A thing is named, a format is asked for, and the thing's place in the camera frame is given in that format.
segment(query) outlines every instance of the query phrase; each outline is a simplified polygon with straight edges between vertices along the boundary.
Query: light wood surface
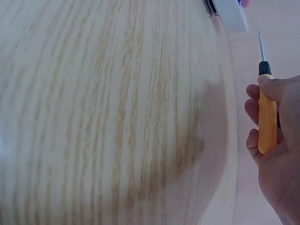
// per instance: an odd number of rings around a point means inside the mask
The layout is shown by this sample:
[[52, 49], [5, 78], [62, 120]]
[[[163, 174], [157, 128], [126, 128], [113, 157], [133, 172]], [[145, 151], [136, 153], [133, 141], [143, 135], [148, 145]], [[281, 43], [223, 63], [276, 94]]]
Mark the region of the light wood surface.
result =
[[232, 73], [202, 0], [1, 0], [0, 222], [231, 225]]

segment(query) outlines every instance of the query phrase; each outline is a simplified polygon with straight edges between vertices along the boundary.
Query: screwdriver shaft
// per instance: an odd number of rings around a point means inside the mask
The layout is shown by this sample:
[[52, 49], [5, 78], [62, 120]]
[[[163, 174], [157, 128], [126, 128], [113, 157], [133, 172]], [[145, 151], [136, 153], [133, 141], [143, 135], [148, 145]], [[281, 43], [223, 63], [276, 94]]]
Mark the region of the screwdriver shaft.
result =
[[264, 48], [263, 48], [262, 34], [261, 34], [260, 30], [259, 30], [258, 32], [259, 32], [259, 45], [260, 45], [260, 47], [261, 47], [262, 61], [266, 61], [266, 57], [265, 57], [265, 55], [264, 55]]

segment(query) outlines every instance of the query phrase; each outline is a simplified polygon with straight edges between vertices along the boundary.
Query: screwdriver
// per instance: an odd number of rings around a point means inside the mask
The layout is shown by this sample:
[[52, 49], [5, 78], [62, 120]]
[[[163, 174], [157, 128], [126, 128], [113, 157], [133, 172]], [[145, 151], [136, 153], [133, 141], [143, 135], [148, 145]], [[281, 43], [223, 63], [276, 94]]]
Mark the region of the screwdriver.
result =
[[[259, 76], [264, 75], [273, 79], [269, 63], [265, 59], [262, 34], [259, 31], [259, 44], [262, 61], [259, 64]], [[260, 91], [258, 100], [258, 149], [262, 154], [272, 151], [277, 145], [277, 108], [276, 102], [267, 99]]]

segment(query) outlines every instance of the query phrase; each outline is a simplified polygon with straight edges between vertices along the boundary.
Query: floor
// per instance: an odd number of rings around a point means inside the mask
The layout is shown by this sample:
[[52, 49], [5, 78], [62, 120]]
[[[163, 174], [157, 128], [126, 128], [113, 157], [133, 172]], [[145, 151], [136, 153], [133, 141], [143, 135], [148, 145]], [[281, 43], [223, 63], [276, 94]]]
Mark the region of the floor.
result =
[[273, 75], [288, 78], [300, 73], [300, 2], [297, 0], [252, 0], [245, 13], [250, 31], [229, 35], [233, 73], [236, 85], [239, 160], [235, 225], [280, 225], [274, 210], [264, 199], [257, 181], [257, 166], [245, 142], [254, 127], [244, 111], [246, 86], [256, 83], [261, 60], [258, 30], [261, 30], [266, 57]]

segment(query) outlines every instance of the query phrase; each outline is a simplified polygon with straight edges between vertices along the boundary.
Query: white object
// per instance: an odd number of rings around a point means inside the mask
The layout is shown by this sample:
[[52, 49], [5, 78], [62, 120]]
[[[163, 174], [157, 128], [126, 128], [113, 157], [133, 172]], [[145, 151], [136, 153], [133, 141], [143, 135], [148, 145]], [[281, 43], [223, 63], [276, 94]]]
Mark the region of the white object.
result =
[[228, 32], [248, 31], [248, 24], [243, 8], [237, 0], [213, 0], [213, 3]]

